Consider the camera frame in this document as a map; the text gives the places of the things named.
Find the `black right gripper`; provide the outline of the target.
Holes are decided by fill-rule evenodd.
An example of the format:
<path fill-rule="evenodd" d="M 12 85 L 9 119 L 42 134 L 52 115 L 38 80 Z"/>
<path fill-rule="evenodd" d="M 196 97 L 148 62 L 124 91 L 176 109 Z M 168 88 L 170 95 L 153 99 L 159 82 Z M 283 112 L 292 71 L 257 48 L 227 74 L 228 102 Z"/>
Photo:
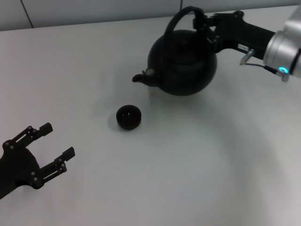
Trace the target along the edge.
<path fill-rule="evenodd" d="M 254 57 L 262 60 L 275 32 L 249 24 L 243 16 L 242 11 L 204 15 L 204 18 L 193 19 L 193 28 L 197 37 L 213 53 L 224 49 L 247 53 L 252 49 Z"/>

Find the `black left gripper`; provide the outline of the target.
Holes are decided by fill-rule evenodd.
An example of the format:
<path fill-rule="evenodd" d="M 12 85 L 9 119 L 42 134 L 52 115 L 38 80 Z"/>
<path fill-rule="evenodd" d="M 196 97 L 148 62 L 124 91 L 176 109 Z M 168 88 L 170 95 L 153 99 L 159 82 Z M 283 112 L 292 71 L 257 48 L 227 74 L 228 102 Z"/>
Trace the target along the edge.
<path fill-rule="evenodd" d="M 20 186 L 40 189 L 44 184 L 67 171 L 66 161 L 75 156 L 73 147 L 68 148 L 51 163 L 40 167 L 36 158 L 26 148 L 37 139 L 53 131 L 47 122 L 39 129 L 28 126 L 13 140 L 3 143 L 3 155 L 0 158 L 0 197 L 14 191 Z"/>

